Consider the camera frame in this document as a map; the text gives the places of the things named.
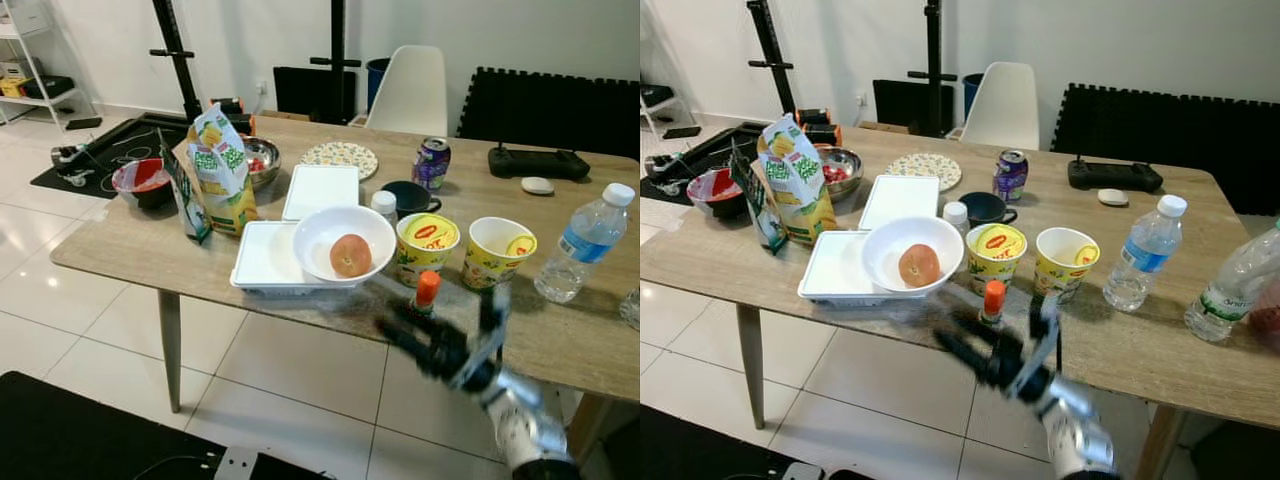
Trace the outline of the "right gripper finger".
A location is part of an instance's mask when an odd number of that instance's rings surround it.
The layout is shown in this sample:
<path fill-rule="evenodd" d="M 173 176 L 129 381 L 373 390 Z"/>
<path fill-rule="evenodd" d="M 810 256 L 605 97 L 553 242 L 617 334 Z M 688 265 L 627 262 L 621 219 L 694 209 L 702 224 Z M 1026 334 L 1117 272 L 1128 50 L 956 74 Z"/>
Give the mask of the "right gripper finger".
<path fill-rule="evenodd" d="M 989 353 L 977 349 L 972 340 L 978 339 L 988 347 L 998 344 L 998 330 L 980 320 L 955 320 L 952 326 L 934 329 L 934 339 L 954 357 L 961 361 L 988 361 Z"/>
<path fill-rule="evenodd" d="M 480 333 L 495 335 L 509 317 L 509 285 L 495 284 L 480 292 Z"/>
<path fill-rule="evenodd" d="M 420 312 L 392 312 L 376 319 L 376 329 L 404 351 L 429 349 L 439 333 L 439 324 Z"/>
<path fill-rule="evenodd" d="M 1034 342 L 1056 340 L 1060 334 L 1060 294 L 1034 294 Z"/>

